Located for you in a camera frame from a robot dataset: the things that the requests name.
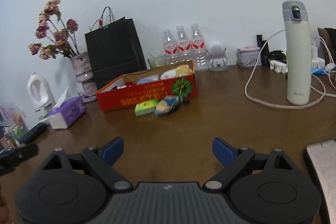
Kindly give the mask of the green yellow snack packet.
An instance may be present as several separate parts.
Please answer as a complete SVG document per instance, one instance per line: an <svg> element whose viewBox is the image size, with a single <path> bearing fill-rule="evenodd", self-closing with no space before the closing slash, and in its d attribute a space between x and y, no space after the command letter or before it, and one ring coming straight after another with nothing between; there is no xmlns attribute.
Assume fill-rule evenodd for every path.
<svg viewBox="0 0 336 224"><path fill-rule="evenodd" d="M135 106L134 113L136 116L154 113L158 103L158 99L152 99L138 103Z"/></svg>

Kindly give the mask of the blue snack packet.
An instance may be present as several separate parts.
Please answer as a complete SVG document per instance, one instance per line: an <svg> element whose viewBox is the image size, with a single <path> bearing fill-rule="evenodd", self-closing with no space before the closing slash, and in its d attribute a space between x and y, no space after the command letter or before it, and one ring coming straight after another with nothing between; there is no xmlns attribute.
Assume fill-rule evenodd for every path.
<svg viewBox="0 0 336 224"><path fill-rule="evenodd" d="M177 109L183 102L180 96L166 96L155 107L155 115L166 115Z"/></svg>

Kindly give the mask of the purple cloth pouch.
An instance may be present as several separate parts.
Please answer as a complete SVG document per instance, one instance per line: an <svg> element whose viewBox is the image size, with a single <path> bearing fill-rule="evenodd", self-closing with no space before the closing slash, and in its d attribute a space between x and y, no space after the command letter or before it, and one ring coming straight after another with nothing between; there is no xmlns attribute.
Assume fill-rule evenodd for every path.
<svg viewBox="0 0 336 224"><path fill-rule="evenodd" d="M137 81L136 85L153 83L153 82L156 82L156 81L159 81L159 80L160 80L159 75L147 76L147 77L139 79Z"/></svg>

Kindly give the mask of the yellow white plush toy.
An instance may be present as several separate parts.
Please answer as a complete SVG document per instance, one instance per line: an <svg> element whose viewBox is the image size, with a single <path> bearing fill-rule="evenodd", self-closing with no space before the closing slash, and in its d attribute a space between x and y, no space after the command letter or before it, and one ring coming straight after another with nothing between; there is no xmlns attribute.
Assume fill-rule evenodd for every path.
<svg viewBox="0 0 336 224"><path fill-rule="evenodd" d="M191 74L193 74L193 71L188 65L180 65L179 67L165 71L160 76L160 80L173 79L177 77L188 76Z"/></svg>

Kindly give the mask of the white tissue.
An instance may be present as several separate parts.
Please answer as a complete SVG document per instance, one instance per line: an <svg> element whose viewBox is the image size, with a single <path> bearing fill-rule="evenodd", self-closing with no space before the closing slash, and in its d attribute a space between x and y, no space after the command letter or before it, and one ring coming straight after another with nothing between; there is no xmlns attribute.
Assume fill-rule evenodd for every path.
<svg viewBox="0 0 336 224"><path fill-rule="evenodd" d="M117 86L117 87L116 87L116 89L123 89L123 88L127 88L127 85Z"/></svg>

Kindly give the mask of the red orange cardboard box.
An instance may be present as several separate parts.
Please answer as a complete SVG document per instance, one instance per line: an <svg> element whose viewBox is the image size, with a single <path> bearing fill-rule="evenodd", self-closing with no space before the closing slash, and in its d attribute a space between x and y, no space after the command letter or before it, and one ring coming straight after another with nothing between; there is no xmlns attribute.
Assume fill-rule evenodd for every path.
<svg viewBox="0 0 336 224"><path fill-rule="evenodd" d="M180 65L188 65L192 69L193 74L136 85L137 81L141 78L152 75L159 75L160 78L165 71L174 69ZM123 85L127 85L127 88L116 89L117 86ZM121 75L96 93L98 103L104 112L127 109L134 107L138 103L152 99L161 100L166 96L197 97L195 64L192 60Z"/></svg>

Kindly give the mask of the mottled purple vase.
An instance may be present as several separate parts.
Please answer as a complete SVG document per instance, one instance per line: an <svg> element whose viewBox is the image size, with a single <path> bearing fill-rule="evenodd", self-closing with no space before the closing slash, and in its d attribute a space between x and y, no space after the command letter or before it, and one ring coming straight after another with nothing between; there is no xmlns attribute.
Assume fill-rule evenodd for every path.
<svg viewBox="0 0 336 224"><path fill-rule="evenodd" d="M75 57L72 57L71 64L77 82L82 85L83 95L86 98L95 97L97 87L93 80L93 71L88 52L84 52Z"/></svg>

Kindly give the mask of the water bottle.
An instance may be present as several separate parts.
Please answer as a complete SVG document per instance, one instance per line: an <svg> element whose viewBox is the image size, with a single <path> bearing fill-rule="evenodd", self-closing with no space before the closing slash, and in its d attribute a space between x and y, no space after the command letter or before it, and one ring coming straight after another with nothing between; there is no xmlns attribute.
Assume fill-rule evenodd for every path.
<svg viewBox="0 0 336 224"><path fill-rule="evenodd" d="M178 45L170 29L163 30L163 49L167 64L178 62Z"/></svg>
<svg viewBox="0 0 336 224"><path fill-rule="evenodd" d="M197 23L191 23L190 42L192 57L196 64L197 71L207 71L209 69L209 61L206 43Z"/></svg>
<svg viewBox="0 0 336 224"><path fill-rule="evenodd" d="M177 26L177 46L179 53L179 61L189 61L192 59L192 47L188 34L183 26Z"/></svg>

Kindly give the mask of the small tin box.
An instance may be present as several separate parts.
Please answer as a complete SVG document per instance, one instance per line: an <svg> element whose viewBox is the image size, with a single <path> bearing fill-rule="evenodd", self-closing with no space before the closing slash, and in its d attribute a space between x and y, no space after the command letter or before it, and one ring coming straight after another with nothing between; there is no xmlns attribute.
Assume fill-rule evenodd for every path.
<svg viewBox="0 0 336 224"><path fill-rule="evenodd" d="M246 46L237 49L236 64L242 68L261 66L261 58L258 58L260 47Z"/></svg>

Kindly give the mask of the black paper bag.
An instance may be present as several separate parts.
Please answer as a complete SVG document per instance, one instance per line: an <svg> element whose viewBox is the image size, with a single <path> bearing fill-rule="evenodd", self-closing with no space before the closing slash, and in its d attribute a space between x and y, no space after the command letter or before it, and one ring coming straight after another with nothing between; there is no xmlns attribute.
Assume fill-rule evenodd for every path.
<svg viewBox="0 0 336 224"><path fill-rule="evenodd" d="M120 75L147 69L133 19L116 20L109 6L104 11L109 12L108 22L103 22L102 15L98 28L85 34L93 80L98 89Z"/></svg>

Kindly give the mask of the glass cup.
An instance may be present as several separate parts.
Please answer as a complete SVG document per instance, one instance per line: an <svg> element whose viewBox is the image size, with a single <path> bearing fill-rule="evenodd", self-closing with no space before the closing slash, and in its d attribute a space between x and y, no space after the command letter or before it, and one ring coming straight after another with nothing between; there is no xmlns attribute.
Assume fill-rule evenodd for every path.
<svg viewBox="0 0 336 224"><path fill-rule="evenodd" d="M159 55L159 56L151 55L151 58L148 58L147 61L149 63L150 69L166 65L166 58L164 55Z"/></svg>

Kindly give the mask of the middle water bottle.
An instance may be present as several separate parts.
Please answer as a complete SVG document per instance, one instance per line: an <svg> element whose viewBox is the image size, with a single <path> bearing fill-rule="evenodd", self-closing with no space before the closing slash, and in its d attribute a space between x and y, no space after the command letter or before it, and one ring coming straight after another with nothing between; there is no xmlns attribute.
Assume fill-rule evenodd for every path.
<svg viewBox="0 0 336 224"><path fill-rule="evenodd" d="M189 61L192 59L192 47L188 34L183 26L177 26L177 46L179 53L179 61Z"/></svg>

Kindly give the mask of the black box pair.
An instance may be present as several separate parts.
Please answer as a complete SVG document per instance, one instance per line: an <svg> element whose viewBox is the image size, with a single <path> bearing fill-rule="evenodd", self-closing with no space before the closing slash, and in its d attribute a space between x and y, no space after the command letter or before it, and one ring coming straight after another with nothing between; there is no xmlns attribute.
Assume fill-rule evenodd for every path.
<svg viewBox="0 0 336 224"><path fill-rule="evenodd" d="M269 47L262 34L256 35L257 46L260 48L261 64L264 67L269 67Z"/></svg>

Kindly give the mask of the left water bottle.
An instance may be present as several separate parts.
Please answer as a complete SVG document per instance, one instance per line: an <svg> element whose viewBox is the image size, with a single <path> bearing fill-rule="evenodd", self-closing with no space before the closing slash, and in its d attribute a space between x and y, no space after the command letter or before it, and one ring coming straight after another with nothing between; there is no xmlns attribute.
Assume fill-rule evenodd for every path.
<svg viewBox="0 0 336 224"><path fill-rule="evenodd" d="M163 30L163 49L167 64L178 62L178 45L170 29Z"/></svg>

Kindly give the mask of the white thermos bottle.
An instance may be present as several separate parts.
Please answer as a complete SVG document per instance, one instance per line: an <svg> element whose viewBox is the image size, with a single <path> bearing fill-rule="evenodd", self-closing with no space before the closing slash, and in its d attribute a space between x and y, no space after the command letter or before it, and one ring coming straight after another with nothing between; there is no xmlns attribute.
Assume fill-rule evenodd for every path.
<svg viewBox="0 0 336 224"><path fill-rule="evenodd" d="M297 106L310 100L311 38L305 5L301 1L282 4L286 36L286 64L288 67L287 100Z"/></svg>

